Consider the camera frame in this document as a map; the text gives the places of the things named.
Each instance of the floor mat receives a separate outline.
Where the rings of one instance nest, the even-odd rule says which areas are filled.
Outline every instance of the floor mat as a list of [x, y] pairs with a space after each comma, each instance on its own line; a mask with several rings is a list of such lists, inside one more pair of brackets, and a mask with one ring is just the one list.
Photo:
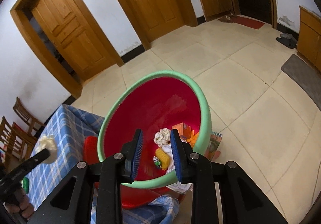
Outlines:
[[[226, 19], [225, 16], [220, 18], [219, 21], [224, 20], [224, 19]], [[240, 16], [231, 17], [231, 21], [234, 23], [241, 24], [243, 26], [248, 26], [248, 27], [254, 28], [254, 29], [259, 29], [264, 25], [263, 22], [260, 22], [260, 21], [257, 21], [257, 20], [251, 19], [251, 18], [240, 17]]]
[[315, 102], [321, 110], [321, 76], [296, 55], [292, 55], [281, 67]]

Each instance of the beige floor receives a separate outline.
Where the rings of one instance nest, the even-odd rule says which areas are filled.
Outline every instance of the beige floor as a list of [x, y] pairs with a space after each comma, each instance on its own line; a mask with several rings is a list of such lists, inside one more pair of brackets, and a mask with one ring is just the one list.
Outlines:
[[[299, 223], [321, 190], [321, 112], [281, 72], [295, 51], [278, 43], [279, 35], [267, 24], [181, 27], [123, 67], [102, 72], [73, 105], [105, 116], [142, 76], [163, 69], [189, 75], [208, 100], [213, 130], [223, 133], [217, 162], [236, 161], [290, 224]], [[191, 198], [175, 223], [190, 223]]]

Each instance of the green rim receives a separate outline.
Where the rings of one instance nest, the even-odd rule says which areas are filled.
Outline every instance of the green rim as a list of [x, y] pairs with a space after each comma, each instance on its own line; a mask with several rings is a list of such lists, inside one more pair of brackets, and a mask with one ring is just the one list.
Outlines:
[[[199, 104], [201, 108], [201, 126], [200, 126], [200, 132], [198, 135], [198, 139], [195, 143], [195, 146], [193, 148], [194, 152], [197, 152], [199, 154], [204, 154], [209, 141], [210, 141], [210, 135], [211, 135], [211, 114], [210, 114], [210, 109], [207, 103], [207, 100], [204, 96], [203, 91], [201, 88], [198, 86], [198, 84], [191, 79], [189, 76], [184, 75], [179, 72], [175, 71], [169, 71], [169, 70], [162, 70], [158, 72], [151, 73], [139, 81], [137, 81], [135, 84], [133, 84], [127, 91], [125, 91], [122, 96], [116, 101], [116, 103], [113, 105], [113, 107], [110, 109], [109, 113], [107, 114], [101, 130], [99, 132], [99, 137], [98, 137], [98, 145], [97, 145], [97, 151], [98, 151], [98, 157], [100, 161], [104, 161], [106, 159], [105, 154], [104, 154], [104, 134], [105, 130], [108, 126], [108, 123], [115, 113], [116, 109], [118, 106], [121, 104], [121, 102], [132, 92], [134, 91], [137, 87], [142, 85], [143, 83], [159, 78], [159, 77], [173, 77], [176, 79], [181, 80], [182, 82], [186, 83], [195, 93]], [[159, 187], [164, 187], [173, 184], [174, 182], [177, 182], [177, 177], [175, 171], [172, 171], [168, 174], [165, 174], [161, 177], [158, 177], [156, 179], [152, 180], [145, 180], [145, 181], [134, 181], [132, 184], [128, 183], [122, 183], [123, 185], [126, 185], [128, 187], [132, 188], [138, 188], [138, 189], [153, 189], [153, 188], [159, 188]]]

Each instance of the tablecloth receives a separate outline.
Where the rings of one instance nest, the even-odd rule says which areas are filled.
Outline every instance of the tablecloth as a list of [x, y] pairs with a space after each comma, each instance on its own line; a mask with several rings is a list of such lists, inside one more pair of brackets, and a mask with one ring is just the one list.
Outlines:
[[[84, 140], [88, 136], [98, 137], [104, 117], [62, 104], [49, 120], [41, 135], [54, 135], [58, 145], [57, 160], [40, 164], [27, 177], [30, 180], [29, 198], [37, 209], [66, 174], [82, 160]], [[91, 223], [96, 219], [97, 192], [95, 192]], [[177, 215], [179, 205], [170, 196], [161, 196], [148, 205], [133, 210], [123, 210], [126, 224], [168, 224]]]

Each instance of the chair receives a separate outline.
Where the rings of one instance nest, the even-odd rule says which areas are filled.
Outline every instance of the chair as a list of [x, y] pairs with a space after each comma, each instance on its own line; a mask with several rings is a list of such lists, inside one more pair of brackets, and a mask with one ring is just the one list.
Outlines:
[[27, 134], [30, 136], [32, 136], [33, 130], [35, 131], [39, 130], [39, 128], [35, 127], [35, 124], [38, 124], [43, 127], [46, 126], [45, 124], [40, 122], [37, 118], [35, 118], [30, 112], [28, 112], [27, 109], [25, 109], [19, 97], [17, 97], [16, 103], [13, 106], [13, 110], [20, 117], [20, 119], [22, 119], [29, 126]]
[[0, 142], [3, 143], [0, 149], [2, 153], [5, 154], [4, 166], [7, 168], [10, 158], [13, 156], [18, 158], [20, 162], [28, 159], [37, 140], [35, 137], [29, 136], [19, 129], [14, 129], [6, 118], [2, 117], [0, 124]]

